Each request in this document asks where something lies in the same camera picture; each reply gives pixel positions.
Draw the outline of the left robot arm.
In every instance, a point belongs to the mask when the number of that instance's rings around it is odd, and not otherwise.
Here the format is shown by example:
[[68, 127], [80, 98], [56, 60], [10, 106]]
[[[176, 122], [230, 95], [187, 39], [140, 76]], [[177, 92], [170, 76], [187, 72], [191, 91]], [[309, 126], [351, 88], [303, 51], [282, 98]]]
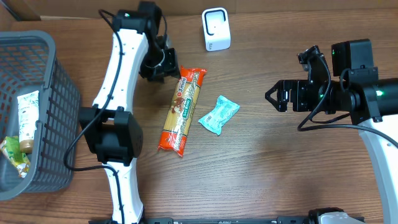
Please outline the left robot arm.
[[142, 223], [144, 205], [137, 184], [137, 158], [143, 130], [133, 115], [139, 77], [164, 82], [180, 78], [175, 49], [159, 35], [165, 16], [155, 2], [141, 1], [137, 10], [119, 10], [108, 25], [113, 47], [103, 84], [91, 107], [80, 110], [80, 137], [104, 169], [113, 203], [110, 223]]

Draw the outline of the teal snack packet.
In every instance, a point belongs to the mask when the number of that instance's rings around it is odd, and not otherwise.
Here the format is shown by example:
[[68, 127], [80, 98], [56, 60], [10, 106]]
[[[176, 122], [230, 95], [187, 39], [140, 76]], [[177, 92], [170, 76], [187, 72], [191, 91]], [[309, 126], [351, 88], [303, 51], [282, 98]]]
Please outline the teal snack packet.
[[240, 106], [220, 95], [212, 111], [200, 118], [198, 122], [212, 133], [221, 134], [222, 127], [238, 112]]

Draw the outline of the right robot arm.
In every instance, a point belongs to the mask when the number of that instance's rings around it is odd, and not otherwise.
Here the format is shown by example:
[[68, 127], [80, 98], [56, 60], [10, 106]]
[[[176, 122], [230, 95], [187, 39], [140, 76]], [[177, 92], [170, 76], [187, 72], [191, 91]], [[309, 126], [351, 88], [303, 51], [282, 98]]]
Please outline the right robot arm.
[[397, 223], [397, 79], [380, 79], [369, 39], [331, 46], [332, 69], [314, 45], [297, 55], [305, 80], [279, 80], [265, 99], [279, 112], [308, 112], [298, 131], [356, 129], [371, 160], [384, 223]]

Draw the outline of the green yellow snack packet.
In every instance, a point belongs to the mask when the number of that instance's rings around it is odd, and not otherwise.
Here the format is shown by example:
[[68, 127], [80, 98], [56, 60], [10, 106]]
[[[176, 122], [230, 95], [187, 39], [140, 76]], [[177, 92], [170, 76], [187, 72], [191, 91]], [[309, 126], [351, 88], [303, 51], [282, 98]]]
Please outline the green yellow snack packet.
[[19, 177], [25, 178], [30, 169], [30, 160], [26, 153], [21, 152], [18, 136], [6, 136], [1, 143], [1, 152], [16, 168]]

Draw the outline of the white cream tube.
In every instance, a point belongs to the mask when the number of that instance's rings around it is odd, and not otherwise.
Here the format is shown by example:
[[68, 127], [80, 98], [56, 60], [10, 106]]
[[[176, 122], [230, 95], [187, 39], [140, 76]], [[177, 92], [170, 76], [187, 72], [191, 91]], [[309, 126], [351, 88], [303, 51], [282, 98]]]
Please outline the white cream tube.
[[39, 119], [39, 90], [17, 97], [19, 119], [19, 145], [23, 153], [32, 153], [36, 121]]

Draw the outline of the orange spaghetti packet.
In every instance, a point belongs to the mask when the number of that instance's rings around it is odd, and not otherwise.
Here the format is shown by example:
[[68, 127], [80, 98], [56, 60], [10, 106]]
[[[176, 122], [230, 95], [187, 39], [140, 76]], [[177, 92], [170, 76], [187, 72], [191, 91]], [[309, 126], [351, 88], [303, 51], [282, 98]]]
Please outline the orange spaghetti packet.
[[160, 136], [158, 150], [175, 151], [182, 157], [203, 78], [207, 70], [204, 68], [182, 67], [180, 73], [181, 78], [175, 87]]

